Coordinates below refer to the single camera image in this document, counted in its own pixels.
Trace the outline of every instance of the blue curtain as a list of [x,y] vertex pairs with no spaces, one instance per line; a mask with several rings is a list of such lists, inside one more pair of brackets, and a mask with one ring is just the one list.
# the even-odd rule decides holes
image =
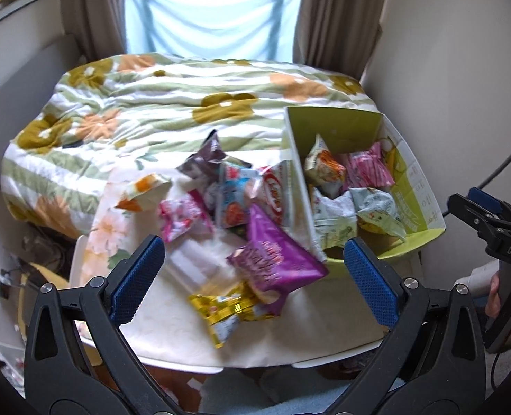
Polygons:
[[130,53],[292,61],[301,0],[125,0]]

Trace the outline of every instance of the blue gripper pad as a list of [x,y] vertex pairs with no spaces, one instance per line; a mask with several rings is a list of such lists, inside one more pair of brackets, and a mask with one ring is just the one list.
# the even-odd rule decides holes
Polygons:
[[398,322],[398,299],[353,240],[348,240],[344,246],[344,263],[376,321],[392,329]]
[[159,237],[156,237],[135,260],[111,295],[109,318],[116,326],[129,323],[133,319],[163,262],[165,262],[165,245]]
[[499,215],[502,212],[500,201],[477,187],[468,191],[467,198],[492,214]]

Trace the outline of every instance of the gray headboard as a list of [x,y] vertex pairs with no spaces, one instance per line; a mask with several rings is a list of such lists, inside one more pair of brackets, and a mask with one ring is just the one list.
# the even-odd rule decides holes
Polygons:
[[74,37],[60,37],[0,85],[0,173],[10,140],[40,113],[61,76],[76,67],[79,57]]

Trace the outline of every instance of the metal bolt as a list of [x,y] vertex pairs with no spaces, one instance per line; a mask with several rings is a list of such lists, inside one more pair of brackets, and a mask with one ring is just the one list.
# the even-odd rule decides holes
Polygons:
[[403,284],[408,289],[416,289],[419,286],[419,281],[417,281],[415,278],[407,278],[405,281],[403,281]]
[[40,292],[42,293],[48,293],[48,292],[51,292],[53,288],[53,284],[51,282],[46,282],[46,284],[42,285],[42,287],[40,287]]
[[457,290],[458,293],[461,293],[461,295],[466,295],[468,293],[468,288],[464,284],[456,285],[455,290]]
[[90,280],[90,287],[94,288],[101,287],[102,285],[104,285],[104,282],[105,282],[104,278],[102,278],[101,276],[96,276]]

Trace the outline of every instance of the bedspread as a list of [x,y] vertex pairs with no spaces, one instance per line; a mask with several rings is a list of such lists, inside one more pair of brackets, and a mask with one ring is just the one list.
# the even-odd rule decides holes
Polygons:
[[77,238],[91,229],[122,158],[196,151],[218,129],[225,151],[279,150],[288,105],[377,111],[349,77],[290,63],[119,55],[67,72],[11,141],[1,186],[19,220]]

